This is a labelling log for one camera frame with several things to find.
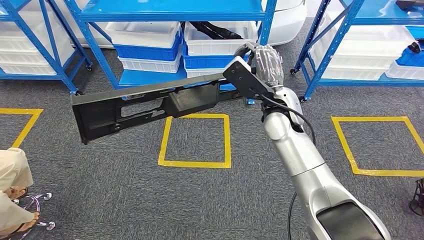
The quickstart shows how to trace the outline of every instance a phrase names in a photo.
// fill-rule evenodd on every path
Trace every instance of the blue metal shelf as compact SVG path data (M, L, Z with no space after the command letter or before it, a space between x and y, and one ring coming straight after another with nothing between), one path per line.
M90 22L261 21L261 0L90 0L79 14Z
M81 10L75 0L64 2L104 74L115 89L163 83L186 78L187 74L181 64L177 74L124 70L118 80L91 33L89 25L112 42L95 22L260 21L259 43L265 45L268 42L277 4L277 0L268 0L263 9L261 0L90 0Z
M412 80L403 78L390 78L383 74L379 80L348 80L348 79L324 79L318 86L334 87L424 87L424 80Z
M10 4L16 11L23 9L31 0L10 0ZM0 12L5 13L6 10L0 5ZM9 14L0 14L1 21L13 21L13 18Z
M39 53L44 57L50 67L56 72L56 75L10 74L5 73L3 70L0 69L0 80L60 80L69 88L71 94L75 94L78 89L72 83L72 79L75 77L83 63L85 63L85 66L87 68L91 68L93 63L87 56L87 53L84 51L81 44L78 42L77 37L72 32L71 27L65 20L65 17L63 16L62 12L59 10L59 7L55 3L55 0L38 0L41 9L41 15L44 18L44 24L47 30L50 44L53 49L54 56L52 56L18 13L30 1L31 0L0 0L0 11L5 13L0 14L0 22L14 22L19 27L19 29L26 35L26 37L31 41L31 43L37 48ZM48 17L45 2L50 5L52 11L57 16L57 19L60 21L61 25L63 26L64 30L66 31L75 46L75 51L69 59L66 59L64 64L62 64L63 62L61 63L61 60L59 58L59 53L55 41L55 38L57 39L58 36L55 36L52 31L52 26L50 24L50 19ZM76 55L80 55L80 59L73 67L71 73L67 74L65 72L65 69L70 65L71 61L75 58Z
M312 27L306 37L303 48L294 68L290 71L292 74L302 70L307 83L307 89L304 98L309 100L311 94L318 86L346 86L346 87L424 87L422 80L410 80L389 78L383 74L379 80L346 80L346 79L321 79L327 69L331 57L336 53L337 48L342 42L345 34L352 25L424 25L424 16L422 12L402 11L395 0L339 0L345 8L336 19L325 29L316 35L318 26L324 16L330 0L322 0ZM314 61L309 55L311 47L321 39L337 22L341 21L340 27L331 41L321 63L314 65ZM306 59L309 59L313 68L313 77L310 77L305 66Z
M353 0L341 0L350 5ZM424 23L422 12L402 11L395 0L365 0L352 25L418 25Z

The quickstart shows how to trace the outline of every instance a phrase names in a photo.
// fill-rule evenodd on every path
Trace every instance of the yellow floor tape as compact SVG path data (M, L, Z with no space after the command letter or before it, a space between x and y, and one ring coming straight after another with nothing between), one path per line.
M26 123L23 130L19 133L16 140L12 144L12 148L19 148L19 146L24 141L25 137L30 132L31 128L34 126L34 123L39 118L40 114L43 112L43 109L28 109L28 108L0 108L0 114L21 114L21 115L32 115L29 121Z
M386 177L424 177L424 170L387 170L387 169L360 169L355 161L354 155L348 146L343 134L340 122L404 122L409 132L412 134L421 152L424 154L424 143L407 116L332 116L335 130L341 145L346 153L346 157L352 167L352 172L359 175L386 176Z
M183 116L185 119L223 119L224 120L224 162L207 162L207 161L170 161L165 160L167 153L168 138L171 131L172 117L166 119L165 128L163 130L162 143L160 145L158 164L167 167L183 167L183 168L214 168L229 169L231 168L231 142L230 142L230 118L226 114L212 113L194 113Z

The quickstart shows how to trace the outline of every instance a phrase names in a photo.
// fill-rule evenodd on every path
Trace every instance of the beige pants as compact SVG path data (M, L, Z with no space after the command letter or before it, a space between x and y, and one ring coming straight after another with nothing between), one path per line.
M32 213L14 204L4 193L12 186L29 187L33 183L25 152L19 148L0 150L0 231L34 218Z

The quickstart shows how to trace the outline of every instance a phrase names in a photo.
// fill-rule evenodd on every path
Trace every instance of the gray carpet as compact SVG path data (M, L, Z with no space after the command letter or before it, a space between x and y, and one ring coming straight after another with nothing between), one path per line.
M306 89L301 73L290 75L311 21L299 36L279 46L285 84ZM116 74L122 71L113 50L105 50ZM102 70L81 69L75 83L84 93L112 89ZM374 210L393 239L421 239L422 218L408 209L415 177L354 175L331 116L408 116L424 136L421 88L321 87L303 110L316 130L318 149L340 180ZM230 118L230 169L158 165L165 121L135 127L82 145L60 82L0 81L0 107L41 108L43 113L23 141L35 185L53 193L42 203L41 218L56 221L53 231L36 229L37 240L283 240L293 186L266 138L258 104L220 103L207 113ZM1 147L7 148L28 116L0 115ZM398 122L343 122L341 128L361 168L423 169L423 154ZM223 161L220 119L176 119L166 159ZM308 239L296 201L294 240Z

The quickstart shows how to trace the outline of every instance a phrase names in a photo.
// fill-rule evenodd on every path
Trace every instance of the shelf frame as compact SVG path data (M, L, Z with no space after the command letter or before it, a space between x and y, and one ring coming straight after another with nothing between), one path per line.
M44 59L48 62L52 69L56 72L56 75L32 75L32 74L10 74L5 73L4 71L0 71L0 80L60 80L62 81L69 89L71 94L76 94L78 89L73 84L72 79L77 74L80 66L85 62L86 68L91 68L93 63L88 57L87 53L84 51L80 42L77 40L77 37L72 32L72 29L68 22L65 20L65 17L61 13L59 7L55 3L55 0L46 0L46 2L50 5L53 13L59 19L61 25L64 30L72 40L75 51L69 59L66 59L66 62L61 64L61 60L59 58L58 49L56 46L55 36L52 31L52 26L50 24L50 19L47 13L46 5L44 0L39 0L41 13L46 25L46 30L48 33L48 37L51 43L51 47L53 50L53 56L50 55L49 51L44 47L44 45L40 42L34 32L30 29L27 23L22 19L19 15L19 10L21 10L26 4L28 4L31 0L0 0L0 5L7 12L5 15L0 15L0 22L14 22L19 29L28 37L28 39L34 44L40 54L44 57ZM77 56L80 56L80 59L76 63L75 67L71 71L69 75L65 73L65 69L69 66L70 62Z
M91 1L88 2L87 6L93 8L93 4L96 4L99 1L110 1L111 4L115 2L113 0L96 0L93 3L91 3ZM184 1L193 2L193 0L182 0L180 4L183 5ZM248 1L257 1L259 5L261 4L261 0ZM100 67L103 69L103 72L109 80L110 84L114 89L121 89L129 86L136 86L137 80L134 80L133 83L129 82L126 77L128 76L128 71L125 70L125 74L123 74L120 78L120 81L118 81L117 76L115 76L115 73L112 71L108 61L103 55L102 50L100 49L93 34L91 33L89 25L94 27L95 22L261 21L262 24L259 28L260 32L258 32L258 41L261 45L265 45L268 42L268 37L271 31L271 24L274 17L274 11L277 4L277 0L268 0L265 10L253 9L246 11L237 11L238 6L232 6L234 10L226 10L224 12L217 12L213 10L196 11L195 4L192 4L190 6L190 8L193 8L194 10L189 9L175 12L160 11L160 9L158 9L158 11L137 11L137 9L134 9L134 11L131 12L108 12L107 10L102 9L101 12L90 12L89 10L87 10L87 6L83 8L83 10L81 10L75 0L66 0L65 3L69 8L69 11L71 12L72 16L74 17L79 29L81 30L82 35L84 36L88 46L94 53L94 56L96 57ZM106 37L106 39L109 40L109 42L112 43L111 38L99 27L94 27L94 29L100 32L104 37ZM133 76L133 78L143 79L142 81L138 82L148 83L149 79L145 78L151 78L152 74L149 72L138 71L137 74L132 72L131 76Z
M300 51L294 68L290 71L292 74L302 71L307 83L304 93L305 100L310 100L311 95L318 86L344 86L344 87L424 87L424 80L410 80L401 78L389 78L385 74L377 81L372 80L345 80L345 79L322 79L322 76L330 64L331 57L336 53L337 48L342 42L345 34L352 25L424 25L424 16L416 13L415 16L409 16L403 12L394 1L388 0L339 0L345 7L337 18L332 21L317 36L318 26L327 10L330 0L322 0L315 19ZM319 66L314 64L308 51L321 39L337 22L342 21L334 39L331 41ZM313 76L310 77L305 66L305 60L308 59L312 66Z

